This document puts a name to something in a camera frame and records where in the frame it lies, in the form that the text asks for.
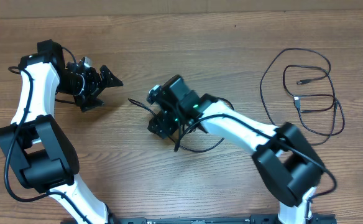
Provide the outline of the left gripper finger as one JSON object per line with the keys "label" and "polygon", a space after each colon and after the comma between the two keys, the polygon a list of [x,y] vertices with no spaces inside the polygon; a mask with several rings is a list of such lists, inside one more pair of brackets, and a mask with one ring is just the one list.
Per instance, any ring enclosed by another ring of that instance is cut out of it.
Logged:
{"label": "left gripper finger", "polygon": [[102,65],[100,67],[101,82],[99,87],[102,89],[111,88],[116,86],[123,86],[123,82],[114,76],[114,74],[108,69],[107,66]]}
{"label": "left gripper finger", "polygon": [[82,112],[86,112],[88,110],[92,110],[94,108],[97,108],[99,106],[103,106],[104,105],[104,101],[94,98],[94,99],[89,99],[86,100],[81,106],[80,109]]}

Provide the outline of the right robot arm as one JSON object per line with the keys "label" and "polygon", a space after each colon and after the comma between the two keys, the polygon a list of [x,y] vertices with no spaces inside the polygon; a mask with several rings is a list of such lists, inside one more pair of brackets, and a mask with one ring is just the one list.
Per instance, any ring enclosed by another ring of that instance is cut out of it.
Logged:
{"label": "right robot arm", "polygon": [[292,123],[281,127],[254,121],[220,98],[198,96],[180,75],[155,85],[147,101],[158,104],[149,130],[179,138],[194,129],[219,136],[246,150],[269,192],[279,201],[279,223],[311,223],[311,201],[324,173],[323,161]]}

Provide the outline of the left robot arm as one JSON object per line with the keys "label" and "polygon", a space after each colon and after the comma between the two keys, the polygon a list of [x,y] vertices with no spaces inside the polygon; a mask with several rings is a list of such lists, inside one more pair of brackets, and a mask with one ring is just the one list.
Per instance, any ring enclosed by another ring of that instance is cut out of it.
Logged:
{"label": "left robot arm", "polygon": [[87,57],[66,62],[65,50],[45,40],[37,44],[37,53],[8,68],[21,76],[22,90],[10,125],[0,128],[4,185],[18,202],[53,198],[73,223],[119,223],[81,179],[76,150],[55,121],[54,111],[57,93],[71,95],[73,104],[85,112],[103,106],[99,94],[123,82],[105,65],[96,70]]}

